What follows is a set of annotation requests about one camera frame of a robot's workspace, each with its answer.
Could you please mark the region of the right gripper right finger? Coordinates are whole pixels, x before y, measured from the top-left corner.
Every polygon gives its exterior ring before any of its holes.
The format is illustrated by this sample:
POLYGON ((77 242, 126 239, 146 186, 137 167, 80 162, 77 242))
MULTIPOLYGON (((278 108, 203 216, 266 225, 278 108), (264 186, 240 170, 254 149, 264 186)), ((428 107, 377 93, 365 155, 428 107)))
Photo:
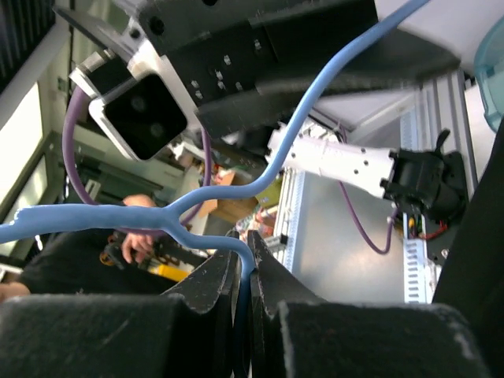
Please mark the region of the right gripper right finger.
POLYGON ((247 235, 256 268, 250 276, 250 360, 253 377, 293 377, 294 347, 288 326, 290 303, 325 300, 296 279, 272 255, 256 231, 247 235))

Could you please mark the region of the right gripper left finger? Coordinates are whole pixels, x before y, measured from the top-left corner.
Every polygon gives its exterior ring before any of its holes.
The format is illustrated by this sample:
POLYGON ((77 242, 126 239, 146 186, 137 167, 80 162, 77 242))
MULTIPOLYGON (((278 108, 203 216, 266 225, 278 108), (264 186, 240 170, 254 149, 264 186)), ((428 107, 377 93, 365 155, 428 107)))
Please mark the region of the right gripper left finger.
POLYGON ((239 257, 218 250, 165 293, 172 303, 165 377, 229 377, 239 257))

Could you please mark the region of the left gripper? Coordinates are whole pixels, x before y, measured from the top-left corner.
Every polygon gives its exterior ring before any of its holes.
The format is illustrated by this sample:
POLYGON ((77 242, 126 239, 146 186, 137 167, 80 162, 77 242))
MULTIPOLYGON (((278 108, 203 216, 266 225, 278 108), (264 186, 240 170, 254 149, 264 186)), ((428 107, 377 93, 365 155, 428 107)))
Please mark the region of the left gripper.
POLYGON ((371 1, 143 1, 133 16, 214 138, 289 116, 326 63, 378 21, 371 1))

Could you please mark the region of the blue wire hanger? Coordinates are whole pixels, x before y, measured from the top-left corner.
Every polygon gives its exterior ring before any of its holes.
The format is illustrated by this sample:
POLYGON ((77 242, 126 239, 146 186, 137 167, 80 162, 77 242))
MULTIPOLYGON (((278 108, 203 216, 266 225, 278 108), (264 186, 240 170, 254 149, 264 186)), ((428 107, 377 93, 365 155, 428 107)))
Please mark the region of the blue wire hanger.
POLYGON ((408 1, 334 55, 303 95, 287 125, 285 137, 273 160, 254 182, 238 187, 200 187, 163 208, 85 204, 23 208, 17 212, 13 221, 1 226, 1 241, 8 243, 52 232, 73 232, 91 228, 125 228, 134 232, 166 232, 178 243, 190 248, 224 249, 236 252, 241 259, 241 277, 233 329, 233 372, 237 377, 246 377, 248 374, 243 362, 243 338, 250 298, 250 275, 255 267, 254 254, 245 243, 238 239, 193 235, 181 225, 179 217, 187 209, 206 200, 245 198, 266 189, 282 168, 301 126, 332 79, 351 60, 397 28, 424 4, 423 1, 408 1))

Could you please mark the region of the black trousers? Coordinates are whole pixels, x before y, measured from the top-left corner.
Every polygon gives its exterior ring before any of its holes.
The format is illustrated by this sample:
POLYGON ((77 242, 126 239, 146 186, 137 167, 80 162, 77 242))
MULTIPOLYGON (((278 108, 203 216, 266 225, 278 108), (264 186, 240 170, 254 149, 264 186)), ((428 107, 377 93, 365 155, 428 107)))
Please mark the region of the black trousers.
POLYGON ((468 322, 495 377, 503 376, 503 125, 444 263, 434 302, 468 322))

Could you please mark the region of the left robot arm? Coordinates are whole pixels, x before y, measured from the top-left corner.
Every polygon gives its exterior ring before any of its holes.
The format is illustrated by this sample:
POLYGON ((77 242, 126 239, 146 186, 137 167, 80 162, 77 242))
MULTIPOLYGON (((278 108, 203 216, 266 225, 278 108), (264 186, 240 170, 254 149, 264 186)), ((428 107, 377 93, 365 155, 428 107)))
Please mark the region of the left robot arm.
POLYGON ((374 197, 391 200, 402 212, 419 213, 442 222, 457 217, 464 209, 465 195, 461 188, 451 183, 454 178, 453 158, 441 151, 449 135, 447 130, 439 135, 434 150, 421 152, 366 149, 303 138, 298 134, 329 81, 359 53, 382 39, 424 4, 423 1, 407 2, 331 58, 310 84, 287 127, 273 133, 269 144, 272 160, 258 179, 244 186, 202 187, 166 207, 139 209, 141 226, 163 228, 176 223, 183 211, 200 202, 257 194, 272 182, 282 165, 348 183, 374 197))

